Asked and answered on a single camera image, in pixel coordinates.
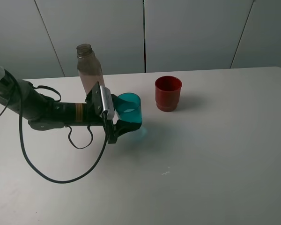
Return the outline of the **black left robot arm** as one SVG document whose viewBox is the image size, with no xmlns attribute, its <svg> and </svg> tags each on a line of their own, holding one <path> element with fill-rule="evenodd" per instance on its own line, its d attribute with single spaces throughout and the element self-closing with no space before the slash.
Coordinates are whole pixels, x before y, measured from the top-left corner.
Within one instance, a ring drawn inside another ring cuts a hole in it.
<svg viewBox="0 0 281 225">
<path fill-rule="evenodd" d="M 65 103 L 37 92 L 32 83 L 16 80 L 0 66 L 0 104 L 22 115 L 34 130 L 46 131 L 64 127 L 102 126 L 108 143 L 116 143 L 125 133 L 138 130 L 142 120 L 119 119 L 112 122 L 118 106 L 129 102 L 121 100 L 98 82 L 86 96 L 85 103 Z"/>
</svg>

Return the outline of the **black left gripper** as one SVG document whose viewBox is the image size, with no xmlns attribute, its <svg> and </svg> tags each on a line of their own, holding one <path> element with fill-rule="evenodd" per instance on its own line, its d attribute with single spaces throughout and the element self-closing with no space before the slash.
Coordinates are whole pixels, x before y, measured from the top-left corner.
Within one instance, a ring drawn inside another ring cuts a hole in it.
<svg viewBox="0 0 281 225">
<path fill-rule="evenodd" d="M 120 97 L 112 94 L 113 106 L 115 110 L 135 110 L 136 104 L 131 101 L 123 100 Z M 102 108 L 102 103 L 99 104 L 99 97 L 96 94 L 89 93 L 86 96 L 88 115 L 87 119 L 90 121 L 92 126 L 100 124 L 103 126 L 105 134 L 107 135 L 107 142 L 109 144 L 114 144 L 117 139 L 129 132 L 134 132 L 141 128 L 142 123 L 138 122 L 127 122 L 123 120 L 118 120 L 114 125 L 112 120 L 103 119 L 100 117 L 98 106 Z"/>
</svg>

